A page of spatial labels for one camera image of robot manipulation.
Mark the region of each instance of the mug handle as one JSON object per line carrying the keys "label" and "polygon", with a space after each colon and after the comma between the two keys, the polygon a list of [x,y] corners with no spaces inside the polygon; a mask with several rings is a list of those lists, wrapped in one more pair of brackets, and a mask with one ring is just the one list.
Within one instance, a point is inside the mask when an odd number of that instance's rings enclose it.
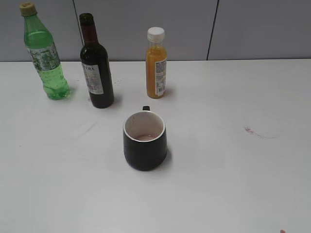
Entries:
{"label": "mug handle", "polygon": [[150,107],[149,106],[143,106],[142,110],[143,111],[150,111]]}

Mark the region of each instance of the juice label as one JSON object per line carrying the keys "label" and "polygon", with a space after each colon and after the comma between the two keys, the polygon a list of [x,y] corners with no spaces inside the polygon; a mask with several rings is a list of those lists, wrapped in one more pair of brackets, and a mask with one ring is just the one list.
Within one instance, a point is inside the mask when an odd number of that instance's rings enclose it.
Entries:
{"label": "juice label", "polygon": [[60,64],[54,43],[43,49],[28,49],[28,52],[38,71],[55,69]]}
{"label": "juice label", "polygon": [[166,59],[155,62],[155,94],[162,96],[165,91]]}
{"label": "juice label", "polygon": [[104,90],[98,65],[86,65],[82,63],[82,68],[86,78],[88,91],[95,95],[103,94]]}

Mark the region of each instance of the stain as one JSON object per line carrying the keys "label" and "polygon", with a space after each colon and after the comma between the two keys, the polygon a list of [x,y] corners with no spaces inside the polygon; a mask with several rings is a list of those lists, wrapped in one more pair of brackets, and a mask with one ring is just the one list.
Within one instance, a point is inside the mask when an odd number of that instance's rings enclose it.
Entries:
{"label": "stain", "polygon": [[277,138],[277,137],[266,137],[266,136],[263,136],[263,135],[260,135],[256,132],[254,132],[251,127],[249,127],[248,125],[246,125],[244,127],[245,131],[248,132],[250,135],[253,135],[253,136],[257,136],[257,137],[260,137],[260,138],[268,138],[268,139],[274,139],[274,138]]}

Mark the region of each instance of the white table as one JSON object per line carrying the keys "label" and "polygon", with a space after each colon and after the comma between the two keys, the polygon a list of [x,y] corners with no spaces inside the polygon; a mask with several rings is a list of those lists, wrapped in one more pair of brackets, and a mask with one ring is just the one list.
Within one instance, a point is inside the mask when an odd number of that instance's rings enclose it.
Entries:
{"label": "white table", "polygon": [[[0,63],[1,233],[310,231],[311,60],[111,62],[116,101],[96,109],[79,62],[49,100],[32,63]],[[143,105],[167,125],[150,172],[125,161],[122,124]]]}

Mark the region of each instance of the mug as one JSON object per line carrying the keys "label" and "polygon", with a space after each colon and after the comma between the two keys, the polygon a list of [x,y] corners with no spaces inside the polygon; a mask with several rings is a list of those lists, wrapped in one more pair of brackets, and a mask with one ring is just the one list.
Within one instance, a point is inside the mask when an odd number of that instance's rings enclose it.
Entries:
{"label": "mug", "polygon": [[167,154],[164,120],[144,106],[123,125],[124,156],[127,163],[141,171],[160,165]]}

